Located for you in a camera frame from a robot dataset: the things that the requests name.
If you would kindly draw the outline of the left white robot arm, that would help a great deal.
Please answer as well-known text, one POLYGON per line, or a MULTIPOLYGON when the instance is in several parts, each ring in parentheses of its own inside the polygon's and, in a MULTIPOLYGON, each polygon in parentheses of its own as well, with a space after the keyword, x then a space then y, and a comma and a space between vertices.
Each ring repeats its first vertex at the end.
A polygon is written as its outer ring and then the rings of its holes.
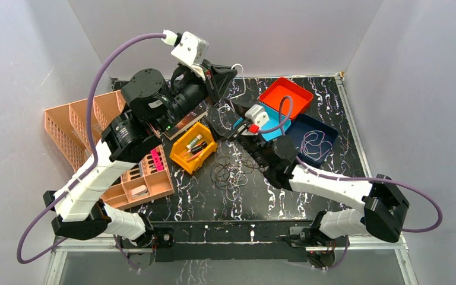
POLYGON ((47 208, 56 212, 55 235, 88 240, 106 233, 139 247, 151 244, 154 228, 149 219, 105 204, 102 195, 161 144, 156 131, 173 128, 205 100, 216 105, 237 75, 235 69, 208 60, 199 69, 203 76, 179 64, 166 81, 160 71, 147 68, 122 87, 125 107, 101 139, 91 143, 91 156, 62 189, 43 196, 47 208))

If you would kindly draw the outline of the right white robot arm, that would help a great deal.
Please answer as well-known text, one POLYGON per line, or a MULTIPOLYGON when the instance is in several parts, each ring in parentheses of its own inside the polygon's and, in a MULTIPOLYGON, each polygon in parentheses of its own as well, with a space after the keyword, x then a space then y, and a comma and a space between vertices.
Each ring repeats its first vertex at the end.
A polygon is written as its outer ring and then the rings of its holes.
POLYGON ((395 181, 379 178, 351 178, 309 167, 298 156, 293 139, 280 135, 263 138, 269 115, 260 104, 233 102, 240 122, 232 129, 207 119, 214 141, 233 141, 257 163, 263 177, 277 189, 304 192, 348 206, 341 211, 322 211, 314 218, 306 237, 325 246, 340 236, 371 235, 396 243, 401 235, 409 202, 395 181))

